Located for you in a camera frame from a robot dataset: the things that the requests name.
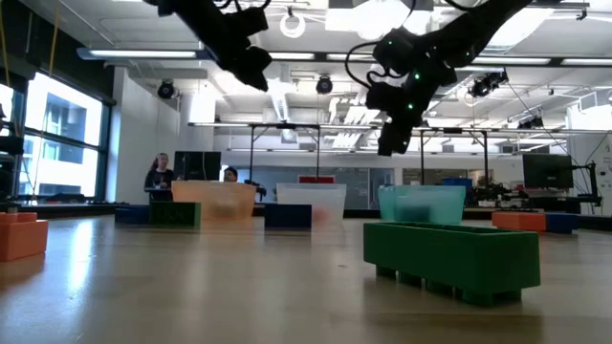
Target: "orange bin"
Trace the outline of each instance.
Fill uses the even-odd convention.
[[[493,225],[504,229],[546,231],[546,215],[524,212],[494,212]]]
[[[49,223],[35,213],[0,214],[0,262],[44,253]]]
[[[257,188],[243,183],[177,181],[174,202],[199,203],[201,221],[244,220],[252,217]]]

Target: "blue block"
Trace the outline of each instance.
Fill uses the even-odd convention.
[[[119,206],[115,209],[115,223],[128,225],[148,225],[149,206],[129,205]]]
[[[546,231],[559,234],[572,234],[578,229],[578,216],[575,214],[546,214]]]
[[[266,204],[266,228],[310,230],[313,207],[310,204]]]

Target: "dark clothing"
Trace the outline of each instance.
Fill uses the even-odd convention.
[[[144,180],[144,188],[149,189],[149,200],[151,201],[172,201],[172,180],[174,179],[174,172],[172,170],[165,170],[159,172],[158,170],[150,170],[146,174]],[[161,183],[166,183],[167,187],[162,188]]]

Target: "green toy block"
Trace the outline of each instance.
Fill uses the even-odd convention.
[[[153,226],[200,227],[198,203],[151,202],[149,223]]]
[[[379,269],[426,279],[428,290],[490,305],[520,299],[540,284],[537,234],[497,228],[432,224],[365,224],[363,259]]]

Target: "orange transparent container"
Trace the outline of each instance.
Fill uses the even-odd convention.
[[[199,203],[201,221],[244,220],[252,217],[257,188],[243,183],[172,182],[174,202]]]

